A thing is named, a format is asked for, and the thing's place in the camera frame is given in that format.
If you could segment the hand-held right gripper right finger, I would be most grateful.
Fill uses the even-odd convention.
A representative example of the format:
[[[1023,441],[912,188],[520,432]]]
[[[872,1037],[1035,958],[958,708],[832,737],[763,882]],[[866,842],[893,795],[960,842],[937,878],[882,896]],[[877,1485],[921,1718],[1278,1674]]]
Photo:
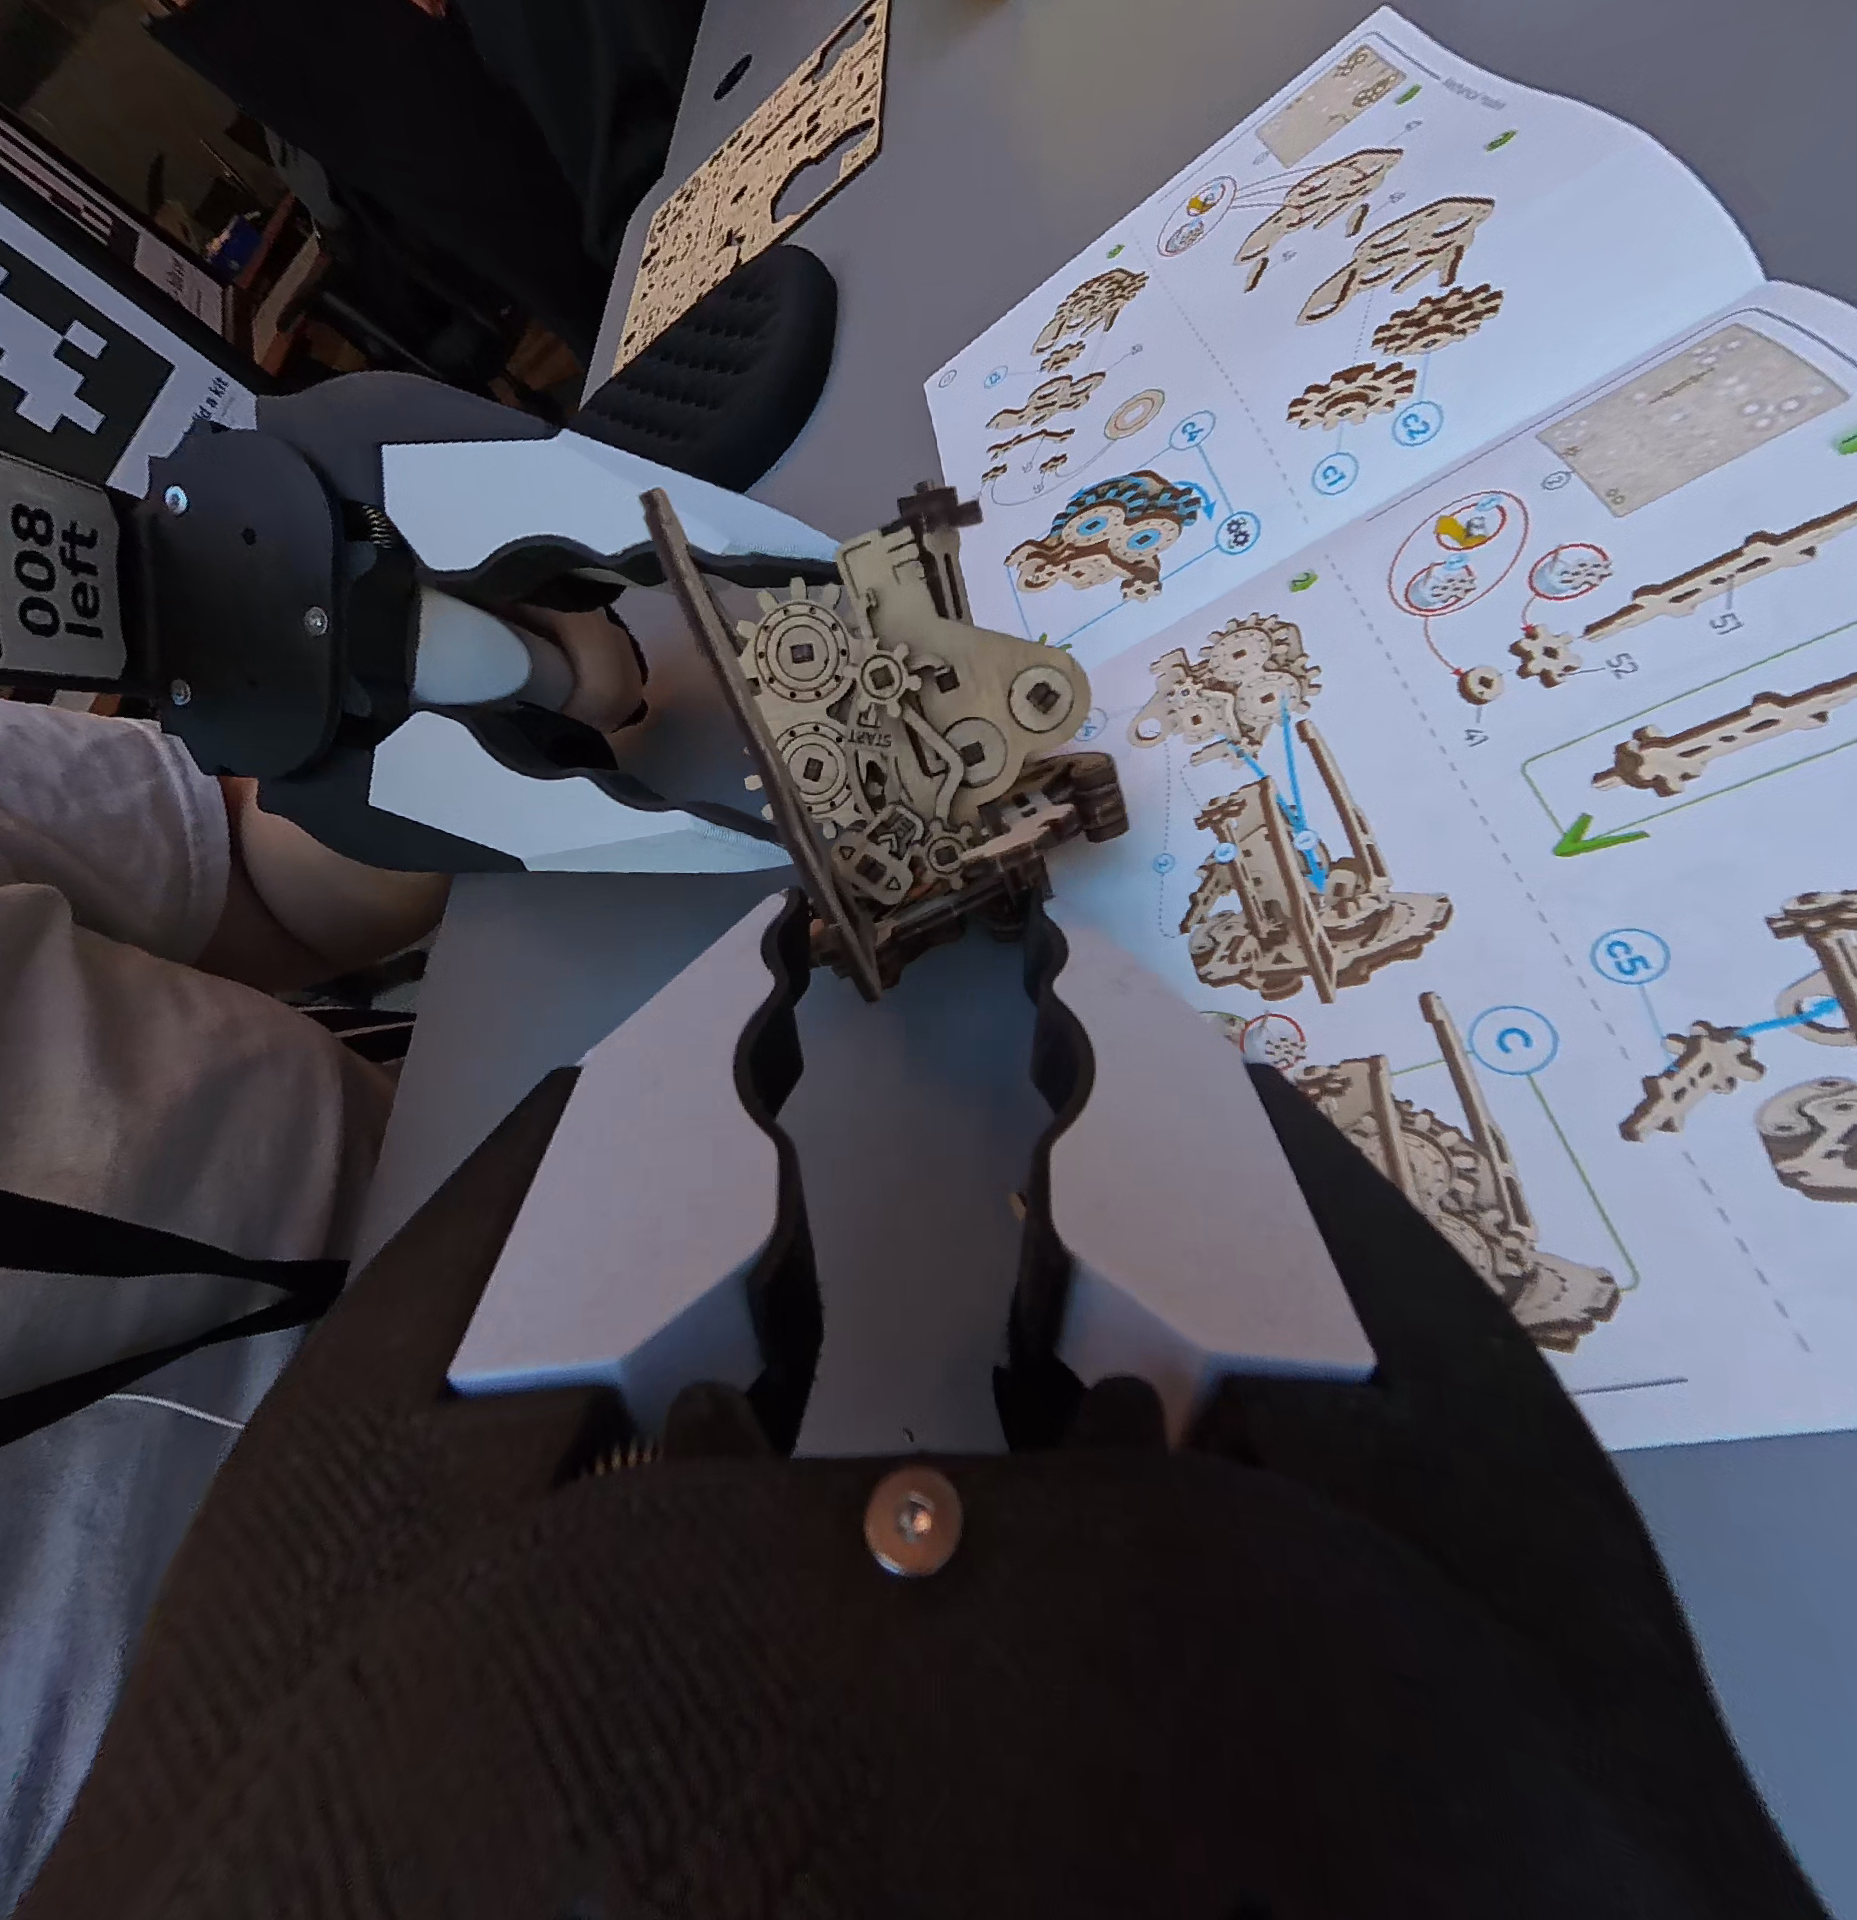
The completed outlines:
[[[1067,1438],[1095,1380],[1146,1380],[1174,1440],[1223,1380],[1373,1380],[1373,1341],[1248,1055],[1164,976],[1027,909],[1035,1088],[1002,1428]]]

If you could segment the black wrist rest pad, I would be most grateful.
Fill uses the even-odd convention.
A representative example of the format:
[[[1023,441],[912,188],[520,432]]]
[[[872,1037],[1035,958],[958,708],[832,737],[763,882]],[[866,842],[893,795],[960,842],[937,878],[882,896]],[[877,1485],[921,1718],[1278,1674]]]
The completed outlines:
[[[823,256],[772,242],[610,374],[570,428],[746,493],[809,425],[832,331],[842,284]]]

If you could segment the laser-cut plywood parts sheet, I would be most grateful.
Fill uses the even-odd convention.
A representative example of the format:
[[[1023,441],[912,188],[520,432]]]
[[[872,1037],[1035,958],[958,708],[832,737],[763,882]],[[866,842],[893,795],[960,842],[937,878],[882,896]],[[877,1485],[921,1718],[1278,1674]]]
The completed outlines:
[[[856,8],[650,218],[610,374],[882,146],[891,0]]]

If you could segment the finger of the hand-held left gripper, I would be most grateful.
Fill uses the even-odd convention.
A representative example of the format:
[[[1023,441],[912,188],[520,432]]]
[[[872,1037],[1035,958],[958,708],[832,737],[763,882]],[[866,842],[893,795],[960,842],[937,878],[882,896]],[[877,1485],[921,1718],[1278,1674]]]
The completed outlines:
[[[425,565],[411,708],[564,708],[566,664],[537,604],[551,581],[503,582],[506,564],[635,582],[656,564],[643,493],[659,488],[693,559],[725,581],[794,581],[832,541],[741,488],[673,475],[564,428],[557,441],[385,443],[385,511]]]
[[[366,803],[527,876],[772,876],[785,842],[725,803],[673,795],[551,708],[425,708],[378,738]]]

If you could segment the black white striped cloth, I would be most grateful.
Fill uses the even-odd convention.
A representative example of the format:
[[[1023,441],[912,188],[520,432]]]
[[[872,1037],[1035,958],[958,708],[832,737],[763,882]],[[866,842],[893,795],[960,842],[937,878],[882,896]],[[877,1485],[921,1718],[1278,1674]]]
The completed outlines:
[[[326,1025],[338,1038],[360,1038],[372,1051],[396,1038],[366,1038],[366,1037],[411,1037],[425,976],[426,976],[426,953],[406,944],[385,960],[289,989],[283,1005],[302,1005],[316,1025]]]

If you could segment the person's left forearm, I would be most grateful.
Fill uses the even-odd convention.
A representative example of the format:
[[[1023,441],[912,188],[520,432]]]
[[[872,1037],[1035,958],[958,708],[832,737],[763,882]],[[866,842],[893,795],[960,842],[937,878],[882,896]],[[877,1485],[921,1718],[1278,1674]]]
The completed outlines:
[[[203,976],[256,989],[307,989],[378,969],[425,944],[449,900],[446,876],[389,876],[326,849],[256,803],[256,778],[222,774],[226,813],[226,900]]]

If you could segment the person's left hand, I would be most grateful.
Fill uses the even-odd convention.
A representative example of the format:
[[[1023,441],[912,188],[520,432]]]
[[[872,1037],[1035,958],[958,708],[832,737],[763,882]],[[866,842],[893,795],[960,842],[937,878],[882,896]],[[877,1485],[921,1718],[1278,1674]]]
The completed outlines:
[[[605,604],[537,604],[551,643],[566,664],[564,720],[616,737],[643,720],[650,668],[635,632]]]

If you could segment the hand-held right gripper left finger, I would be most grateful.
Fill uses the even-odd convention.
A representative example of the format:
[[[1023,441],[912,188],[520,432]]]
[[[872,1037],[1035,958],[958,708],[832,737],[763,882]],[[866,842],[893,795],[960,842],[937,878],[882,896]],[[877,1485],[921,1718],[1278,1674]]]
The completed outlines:
[[[794,1452],[817,1380],[817,1254],[794,1142],[802,889],[757,900],[585,1051],[483,1301],[464,1396],[605,1383],[656,1438],[685,1383],[749,1396]]]

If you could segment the wooden gear model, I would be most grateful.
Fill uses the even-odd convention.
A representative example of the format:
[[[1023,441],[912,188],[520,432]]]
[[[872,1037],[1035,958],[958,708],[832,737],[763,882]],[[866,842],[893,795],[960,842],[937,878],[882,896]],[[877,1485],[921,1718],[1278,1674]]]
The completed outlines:
[[[725,703],[749,738],[769,826],[809,909],[809,958],[866,1004],[973,920],[1017,938],[1052,896],[1046,856],[1130,837],[1107,752],[1076,752],[1089,672],[970,615],[960,526],[978,500],[917,486],[832,552],[842,582],[736,623],[667,488],[643,526]]]

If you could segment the white assembly instruction booklet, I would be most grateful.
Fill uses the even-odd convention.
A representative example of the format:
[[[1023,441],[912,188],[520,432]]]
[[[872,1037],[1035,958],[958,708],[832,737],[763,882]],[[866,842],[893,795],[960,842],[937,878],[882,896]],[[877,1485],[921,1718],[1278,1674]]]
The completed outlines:
[[[1125,774],[1056,889],[1609,1449],[1857,1428],[1857,309],[1373,11],[927,411]]]

